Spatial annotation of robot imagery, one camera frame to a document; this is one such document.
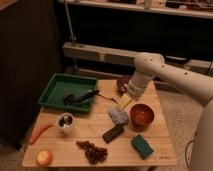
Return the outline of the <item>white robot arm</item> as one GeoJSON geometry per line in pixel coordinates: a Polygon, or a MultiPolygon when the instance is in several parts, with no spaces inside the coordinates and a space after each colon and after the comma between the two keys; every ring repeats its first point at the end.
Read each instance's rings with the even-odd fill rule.
{"type": "Polygon", "coordinates": [[[213,77],[168,65],[157,53],[138,53],[134,66],[135,72],[127,84],[132,98],[140,97],[148,83],[158,77],[203,107],[194,136],[189,171],[213,171],[213,77]]]}

